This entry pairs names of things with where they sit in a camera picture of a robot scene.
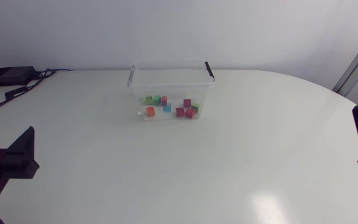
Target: plastic container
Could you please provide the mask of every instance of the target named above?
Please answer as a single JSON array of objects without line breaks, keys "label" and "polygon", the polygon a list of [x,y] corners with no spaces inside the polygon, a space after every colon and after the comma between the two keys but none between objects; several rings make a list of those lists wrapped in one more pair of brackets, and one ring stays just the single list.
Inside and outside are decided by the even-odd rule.
[{"label": "plastic container", "polygon": [[[201,59],[137,61],[128,79],[128,88],[134,92],[139,104],[138,113],[146,121],[198,119],[203,112],[208,89],[214,85],[215,78],[208,62]],[[158,102],[159,98],[167,99],[170,111],[164,108],[162,100]],[[184,100],[186,104],[190,100],[191,106],[184,105]],[[177,114],[176,108],[183,108],[185,115],[179,116],[181,114]]]}]

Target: white tabletop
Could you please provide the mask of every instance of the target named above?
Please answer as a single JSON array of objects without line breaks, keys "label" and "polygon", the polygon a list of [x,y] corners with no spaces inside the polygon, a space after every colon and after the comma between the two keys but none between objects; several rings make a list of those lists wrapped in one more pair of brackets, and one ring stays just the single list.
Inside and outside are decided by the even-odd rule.
[{"label": "white tabletop", "polygon": [[198,120],[142,121],[126,70],[58,72],[0,108],[0,148],[33,126],[40,164],[8,182],[0,218],[358,223],[355,104],[278,73],[214,74]]}]

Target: colored cube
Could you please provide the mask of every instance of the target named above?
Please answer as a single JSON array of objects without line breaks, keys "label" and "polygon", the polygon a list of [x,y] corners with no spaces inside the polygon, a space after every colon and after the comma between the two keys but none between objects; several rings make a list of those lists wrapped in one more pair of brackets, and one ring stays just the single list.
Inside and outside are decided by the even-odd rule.
[{"label": "colored cube", "polygon": [[165,106],[162,107],[164,112],[171,112],[171,103],[167,103]]},{"label": "colored cube", "polygon": [[166,106],[167,103],[168,103],[167,97],[166,97],[166,96],[163,96],[163,97],[161,98],[161,106]]},{"label": "colored cube", "polygon": [[154,106],[160,106],[161,103],[161,96],[154,97]]},{"label": "colored cube", "polygon": [[184,108],[177,108],[177,117],[181,117],[185,115],[185,109]]},{"label": "colored cube", "polygon": [[154,111],[154,107],[148,107],[146,108],[146,113],[147,113],[147,116],[154,116],[155,115],[155,111]]},{"label": "colored cube", "polygon": [[146,96],[146,105],[153,105],[153,97],[152,96]]},{"label": "colored cube", "polygon": [[200,108],[200,105],[198,105],[198,104],[196,104],[196,103],[193,103],[193,104],[191,105],[191,109],[195,110],[196,113],[198,113],[198,109],[199,109],[199,108]]},{"label": "colored cube", "polygon": [[191,108],[187,109],[186,113],[185,113],[186,117],[188,117],[188,118],[193,118],[195,114],[196,114],[196,111]]},{"label": "colored cube", "polygon": [[183,100],[183,107],[191,107],[191,99],[184,99]]}]

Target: orange cube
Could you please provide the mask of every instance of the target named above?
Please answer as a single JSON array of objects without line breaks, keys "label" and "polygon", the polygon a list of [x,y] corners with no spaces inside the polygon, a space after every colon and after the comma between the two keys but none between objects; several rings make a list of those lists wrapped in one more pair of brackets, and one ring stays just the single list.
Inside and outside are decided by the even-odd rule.
[{"label": "orange cube", "polygon": [[147,116],[154,116],[155,115],[155,111],[154,111],[154,107],[148,107],[146,108],[146,113],[147,113]]}]

